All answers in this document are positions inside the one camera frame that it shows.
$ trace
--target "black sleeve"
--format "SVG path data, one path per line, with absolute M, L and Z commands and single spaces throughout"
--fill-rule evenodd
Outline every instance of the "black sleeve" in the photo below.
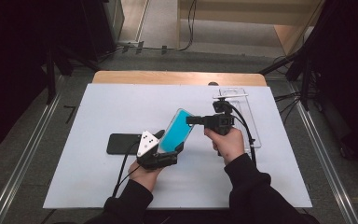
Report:
M 103 212 L 86 224 L 104 223 L 143 223 L 142 218 L 147 206 L 153 201 L 153 195 L 141 184 L 129 180 L 119 198 L 106 200 Z
M 246 154 L 225 171 L 233 186 L 229 208 L 235 223 L 309 223 L 271 187 L 271 177 L 260 173 Z

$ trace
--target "person's left hand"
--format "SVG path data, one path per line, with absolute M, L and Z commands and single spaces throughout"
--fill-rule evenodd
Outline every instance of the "person's left hand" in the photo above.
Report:
M 138 182 L 152 192 L 162 168 L 157 170 L 146 170 L 144 167 L 141 166 L 138 168 L 138 166 L 139 164 L 137 161 L 133 162 L 130 166 L 129 173 L 136 169 L 132 174 L 130 174 L 130 179 Z

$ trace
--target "white table surface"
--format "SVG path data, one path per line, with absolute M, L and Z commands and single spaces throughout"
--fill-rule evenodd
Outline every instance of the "white table surface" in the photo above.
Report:
M 111 133 L 156 133 L 166 129 L 178 108 L 213 115 L 213 95 L 222 86 L 89 84 L 44 208 L 101 208 L 112 195 L 123 156 L 108 155 Z M 311 207 L 296 158 L 269 87 L 244 88 L 261 140 L 257 168 L 269 173 L 271 186 L 294 207 Z M 129 156 L 125 167 L 135 161 Z M 228 208 L 231 184 L 211 140 L 197 125 L 179 154 L 178 164 L 158 177 L 149 208 Z M 125 181 L 117 195 L 120 195 Z

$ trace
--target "blue phone case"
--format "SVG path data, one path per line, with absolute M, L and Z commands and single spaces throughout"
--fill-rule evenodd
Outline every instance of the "blue phone case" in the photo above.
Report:
M 186 117 L 192 116 L 184 109 L 178 109 L 167 128 L 164 136 L 160 139 L 159 147 L 166 151 L 175 151 L 175 148 L 182 142 L 185 142 L 194 125 L 186 124 Z

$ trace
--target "hand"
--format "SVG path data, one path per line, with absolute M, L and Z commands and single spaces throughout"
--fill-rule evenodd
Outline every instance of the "hand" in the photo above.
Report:
M 130 174 L 130 179 L 138 182 L 152 192 L 157 182 L 157 176 L 162 171 L 162 168 L 157 170 L 146 170 L 144 167 L 140 166 L 138 168 L 138 166 L 139 164 L 136 161 L 130 166 L 129 173 L 136 169 Z
M 204 129 L 204 134 L 212 140 L 213 149 L 219 150 L 225 159 L 225 165 L 245 153 L 242 132 L 236 128 L 231 128 L 226 135 L 220 135 L 210 129 Z

